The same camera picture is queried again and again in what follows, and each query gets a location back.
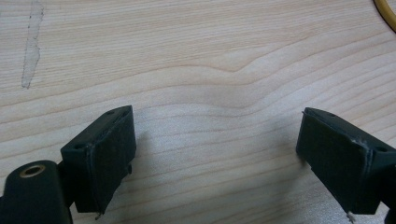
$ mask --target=black clamp jaw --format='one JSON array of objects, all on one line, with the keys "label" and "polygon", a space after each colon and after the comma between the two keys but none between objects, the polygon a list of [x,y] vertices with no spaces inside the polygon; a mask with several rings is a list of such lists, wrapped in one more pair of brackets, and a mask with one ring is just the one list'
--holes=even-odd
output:
[{"label": "black clamp jaw", "polygon": [[72,203],[104,214],[135,151],[132,107],[107,111],[61,149],[61,163],[34,161],[7,177],[0,223],[71,224]]},{"label": "black clamp jaw", "polygon": [[345,212],[375,214],[382,201],[396,211],[396,150],[326,111],[306,108],[297,154]]}]

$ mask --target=screw hole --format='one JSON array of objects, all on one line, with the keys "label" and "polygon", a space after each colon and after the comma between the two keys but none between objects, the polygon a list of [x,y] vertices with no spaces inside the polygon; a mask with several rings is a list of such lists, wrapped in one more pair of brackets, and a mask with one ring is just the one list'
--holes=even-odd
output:
[{"label": "screw hole", "polygon": [[35,175],[41,174],[45,169],[46,169],[46,167],[44,165],[33,165],[33,166],[30,166],[30,167],[24,169],[20,173],[20,177],[22,177],[22,178],[33,177]]},{"label": "screw hole", "polygon": [[387,152],[388,150],[384,147],[376,147],[376,150],[382,151],[382,152]]}]

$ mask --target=scratch mark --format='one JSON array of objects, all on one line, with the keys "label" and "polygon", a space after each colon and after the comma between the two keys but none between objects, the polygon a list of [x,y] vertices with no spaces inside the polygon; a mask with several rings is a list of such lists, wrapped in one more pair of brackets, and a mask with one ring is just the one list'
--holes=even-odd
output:
[{"label": "scratch mark", "polygon": [[43,21],[44,7],[38,0],[33,0],[30,9],[28,35],[26,40],[25,58],[23,63],[22,87],[29,89],[30,82],[35,75],[35,67],[40,60],[40,48],[38,47],[38,33],[40,23]]}]

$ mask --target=black clamp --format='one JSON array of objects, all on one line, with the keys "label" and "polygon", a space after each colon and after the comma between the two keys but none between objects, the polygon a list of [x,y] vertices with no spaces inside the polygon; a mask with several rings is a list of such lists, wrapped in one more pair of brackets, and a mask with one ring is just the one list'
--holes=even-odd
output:
[{"label": "black clamp", "polygon": [[62,149],[63,161],[14,170],[0,198],[0,223],[71,224],[80,213],[104,214],[136,151],[130,105],[107,111]]}]

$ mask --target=wood grain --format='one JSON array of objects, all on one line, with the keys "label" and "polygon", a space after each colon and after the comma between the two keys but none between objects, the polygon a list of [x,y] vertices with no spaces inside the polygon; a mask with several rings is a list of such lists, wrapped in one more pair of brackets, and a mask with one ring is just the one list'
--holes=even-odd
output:
[{"label": "wood grain", "polygon": [[[294,148],[306,106],[396,146],[396,36],[369,0],[0,0],[0,186],[105,111],[137,156],[106,214],[75,223],[348,223]],[[389,1],[396,7],[395,1]],[[357,223],[381,223],[354,216]]]}]

